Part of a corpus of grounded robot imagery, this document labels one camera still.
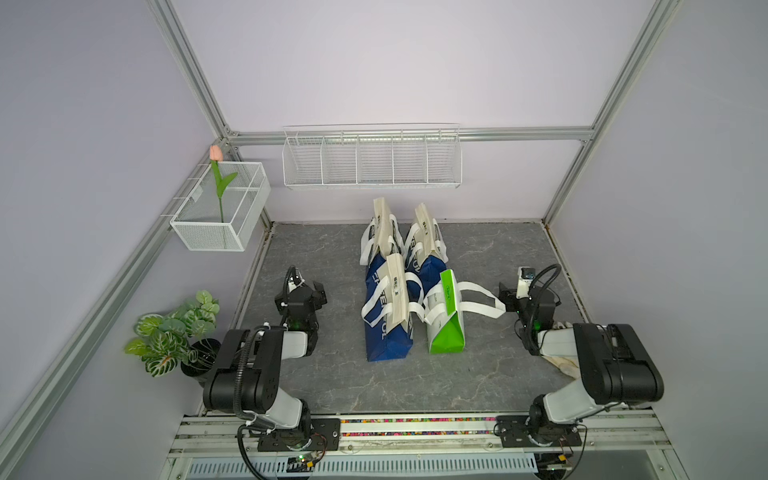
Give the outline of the green white takeout bag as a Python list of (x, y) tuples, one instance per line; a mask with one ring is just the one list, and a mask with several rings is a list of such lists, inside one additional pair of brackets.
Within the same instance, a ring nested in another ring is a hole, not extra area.
[(440, 274), (438, 283), (424, 299), (430, 354), (461, 353), (466, 345), (464, 314), (474, 313), (496, 319), (506, 312), (505, 305), (479, 284), (458, 281), (454, 271)]

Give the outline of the blue beige tote bag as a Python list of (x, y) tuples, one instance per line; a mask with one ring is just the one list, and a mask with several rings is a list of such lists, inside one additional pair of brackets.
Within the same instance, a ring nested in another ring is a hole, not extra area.
[(369, 362), (404, 359), (413, 345), (412, 316), (424, 316), (424, 289), (419, 277), (405, 270), (400, 253), (377, 254), (367, 276), (361, 308)]

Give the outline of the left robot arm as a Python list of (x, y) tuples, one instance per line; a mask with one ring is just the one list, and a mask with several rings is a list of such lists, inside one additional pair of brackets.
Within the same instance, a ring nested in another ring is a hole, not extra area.
[(279, 385), (282, 362), (312, 355), (318, 341), (316, 311), (327, 303), (319, 282), (290, 287), (276, 297), (281, 322), (230, 330), (203, 387), (206, 409), (231, 413), (241, 429), (287, 449), (311, 444), (307, 403)]

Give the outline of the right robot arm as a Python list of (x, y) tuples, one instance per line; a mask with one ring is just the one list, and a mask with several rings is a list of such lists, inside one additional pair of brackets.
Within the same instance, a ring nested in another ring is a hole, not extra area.
[(576, 363), (578, 377), (565, 387), (537, 396), (522, 430), (537, 446), (578, 439), (577, 424), (614, 407), (642, 406), (660, 400), (662, 376), (632, 326), (628, 324), (554, 324), (557, 296), (533, 288), (521, 297), (499, 285), (509, 312), (518, 316), (516, 331), (533, 356)]

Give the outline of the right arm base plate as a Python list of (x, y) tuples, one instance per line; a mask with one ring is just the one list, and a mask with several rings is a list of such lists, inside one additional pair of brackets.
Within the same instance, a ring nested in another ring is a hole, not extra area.
[(576, 425), (547, 424), (536, 427), (528, 415), (499, 415), (492, 430), (504, 448), (579, 447), (582, 437)]

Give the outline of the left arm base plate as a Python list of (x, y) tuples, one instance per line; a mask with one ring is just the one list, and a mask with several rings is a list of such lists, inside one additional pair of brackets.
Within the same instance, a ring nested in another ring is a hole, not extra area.
[(259, 452), (337, 451), (341, 421), (336, 417), (313, 417), (295, 429), (276, 429), (258, 441)]

